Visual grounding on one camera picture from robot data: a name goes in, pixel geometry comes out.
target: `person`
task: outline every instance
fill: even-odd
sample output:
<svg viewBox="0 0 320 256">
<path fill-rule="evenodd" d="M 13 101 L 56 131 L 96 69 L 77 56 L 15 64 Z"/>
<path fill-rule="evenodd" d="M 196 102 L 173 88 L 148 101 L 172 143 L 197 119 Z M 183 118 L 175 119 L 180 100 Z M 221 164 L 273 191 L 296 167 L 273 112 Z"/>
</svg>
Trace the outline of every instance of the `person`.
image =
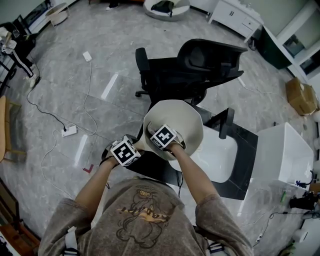
<svg viewBox="0 0 320 256">
<path fill-rule="evenodd" d="M 111 0 L 109 6 L 105 9 L 106 11 L 113 10 L 119 6 L 118 0 Z"/>
<path fill-rule="evenodd" d="M 75 200 L 64 198 L 58 204 L 38 255 L 253 256 L 250 242 L 205 172 L 180 144 L 172 142 L 167 148 L 176 157 L 197 203 L 197 227 L 185 216 L 184 204 L 171 187 L 150 179 L 130 179 L 109 189 L 103 213 L 91 228 L 108 176 L 118 164 L 110 156 Z M 152 172 L 152 166 L 146 168 Z M 71 241 L 77 239 L 73 250 L 70 232 L 74 237 Z"/>
<path fill-rule="evenodd" d="M 15 51 L 17 42 L 11 39 L 12 33 L 6 30 L 5 27 L 0 27 L 0 49 L 5 55 L 8 55 L 15 64 L 22 68 L 27 74 L 27 79 L 29 80 L 29 85 L 33 88 L 39 78 L 39 75 L 34 72 L 36 65 L 33 64 L 26 57 L 19 56 Z"/>
</svg>

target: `black office chair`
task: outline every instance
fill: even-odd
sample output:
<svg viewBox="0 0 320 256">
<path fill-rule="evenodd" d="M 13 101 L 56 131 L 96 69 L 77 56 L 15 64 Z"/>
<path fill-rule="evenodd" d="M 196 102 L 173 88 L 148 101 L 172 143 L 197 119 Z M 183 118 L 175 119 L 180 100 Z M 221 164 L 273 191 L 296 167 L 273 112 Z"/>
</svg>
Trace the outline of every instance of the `black office chair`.
<svg viewBox="0 0 320 256">
<path fill-rule="evenodd" d="M 153 103 L 162 100 L 190 100 L 199 104 L 207 89 L 231 81 L 239 71 L 239 59 L 246 48 L 205 39 L 191 39 L 173 58 L 148 59 L 145 48 L 135 50 L 135 60 L 144 91 Z"/>
</svg>

